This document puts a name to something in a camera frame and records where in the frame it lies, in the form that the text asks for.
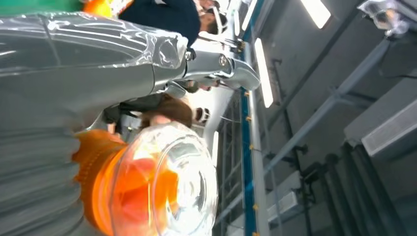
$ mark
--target woman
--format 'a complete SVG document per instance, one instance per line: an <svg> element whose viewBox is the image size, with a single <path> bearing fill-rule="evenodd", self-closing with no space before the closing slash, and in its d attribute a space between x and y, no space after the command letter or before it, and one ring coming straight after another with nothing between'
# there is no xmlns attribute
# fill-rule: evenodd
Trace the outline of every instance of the woman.
<svg viewBox="0 0 417 236"><path fill-rule="evenodd" d="M191 127L193 117L189 105L164 93L125 101L104 109L103 120L107 130L117 136L121 134L121 115L140 118L140 130L172 121Z"/></svg>

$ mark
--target robotic arm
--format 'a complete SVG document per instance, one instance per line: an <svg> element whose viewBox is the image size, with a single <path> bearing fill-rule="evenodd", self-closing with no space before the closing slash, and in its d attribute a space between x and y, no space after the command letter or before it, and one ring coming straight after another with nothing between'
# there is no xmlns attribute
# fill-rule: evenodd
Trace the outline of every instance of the robotic arm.
<svg viewBox="0 0 417 236"><path fill-rule="evenodd" d="M200 51L189 57L177 33L85 13L0 18L0 35L0 97L14 104L1 117L8 128L81 130L121 101L185 92L175 81L216 77L247 90L260 84L243 61Z"/></svg>

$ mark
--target plastic wrap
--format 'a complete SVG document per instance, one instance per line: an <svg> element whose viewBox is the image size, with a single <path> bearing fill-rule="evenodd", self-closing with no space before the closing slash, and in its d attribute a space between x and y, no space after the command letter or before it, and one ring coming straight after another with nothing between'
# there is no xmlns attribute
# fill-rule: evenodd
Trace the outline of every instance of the plastic wrap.
<svg viewBox="0 0 417 236"><path fill-rule="evenodd" d="M387 36L404 34L409 28L409 24L401 20L401 14L396 11L396 0L367 0L358 9L369 15L377 28L386 30Z"/></svg>
<svg viewBox="0 0 417 236"><path fill-rule="evenodd" d="M0 76L62 67L177 69L187 42L178 33L81 12L0 17Z"/></svg>

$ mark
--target brown hair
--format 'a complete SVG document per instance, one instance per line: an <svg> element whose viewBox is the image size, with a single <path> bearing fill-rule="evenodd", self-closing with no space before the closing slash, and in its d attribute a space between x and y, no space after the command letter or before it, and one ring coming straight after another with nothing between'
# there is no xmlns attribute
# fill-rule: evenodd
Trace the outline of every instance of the brown hair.
<svg viewBox="0 0 417 236"><path fill-rule="evenodd" d="M144 112L141 115L141 127L144 129L150 126L150 120L156 116L162 115L173 121L177 121L187 127L191 127L193 113L191 108L179 99L165 94L158 107L155 110Z"/></svg>

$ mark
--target orange light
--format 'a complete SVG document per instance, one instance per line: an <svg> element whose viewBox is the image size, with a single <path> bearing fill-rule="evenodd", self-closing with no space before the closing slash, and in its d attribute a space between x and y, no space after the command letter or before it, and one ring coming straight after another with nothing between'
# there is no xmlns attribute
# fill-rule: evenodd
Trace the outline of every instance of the orange light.
<svg viewBox="0 0 417 236"><path fill-rule="evenodd" d="M84 12L91 15L112 17L112 9L108 4L108 0L93 0L85 3Z"/></svg>
<svg viewBox="0 0 417 236"><path fill-rule="evenodd" d="M108 236L114 235L112 220L116 225L122 222L123 232L118 232L121 236L156 236L156 226L160 230L167 226L167 204L171 210L178 208L177 173L161 166L157 172L158 155L149 154L130 165L120 166L118 183L121 184L112 189L114 169L127 144L104 130L83 132L77 137L81 145L73 160L80 164L76 180L82 186L86 218ZM155 196L153 207L151 196Z"/></svg>

